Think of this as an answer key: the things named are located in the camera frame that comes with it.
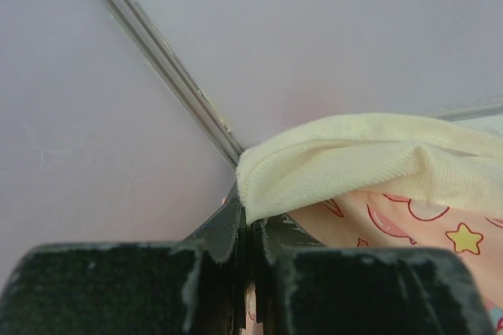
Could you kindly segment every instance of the cloth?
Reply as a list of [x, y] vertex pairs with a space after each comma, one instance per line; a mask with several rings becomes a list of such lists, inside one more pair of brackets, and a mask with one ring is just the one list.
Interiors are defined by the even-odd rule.
[[237, 184], [249, 223], [290, 212], [328, 246], [450, 249], [503, 333], [503, 138], [418, 116], [334, 116], [247, 150]]

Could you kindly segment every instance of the white wall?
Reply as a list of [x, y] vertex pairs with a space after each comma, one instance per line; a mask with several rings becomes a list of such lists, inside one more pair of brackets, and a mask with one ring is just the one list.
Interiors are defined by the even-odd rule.
[[256, 144], [344, 112], [503, 101], [503, 0], [138, 0]]
[[40, 243], [201, 224], [233, 171], [99, 0], [0, 3], [0, 285]]

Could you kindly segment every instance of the yellow star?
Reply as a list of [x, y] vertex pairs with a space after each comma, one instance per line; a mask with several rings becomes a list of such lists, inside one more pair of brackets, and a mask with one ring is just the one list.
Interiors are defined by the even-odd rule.
[[456, 231], [447, 231], [446, 236], [454, 243], [455, 252], [468, 251], [475, 255], [480, 254], [479, 243], [484, 236], [471, 231], [466, 223], [460, 223]]

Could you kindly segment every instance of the metal strip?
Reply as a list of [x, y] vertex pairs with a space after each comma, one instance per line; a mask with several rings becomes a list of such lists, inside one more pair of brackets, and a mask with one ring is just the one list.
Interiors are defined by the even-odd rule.
[[136, 0], [102, 1], [220, 153], [236, 166], [243, 148]]

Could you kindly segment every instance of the white cloth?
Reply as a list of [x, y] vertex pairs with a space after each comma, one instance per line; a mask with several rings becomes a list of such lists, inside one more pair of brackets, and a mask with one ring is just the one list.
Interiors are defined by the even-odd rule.
[[237, 167], [247, 221], [350, 191], [503, 216], [503, 138], [419, 116], [332, 116], [247, 150]]

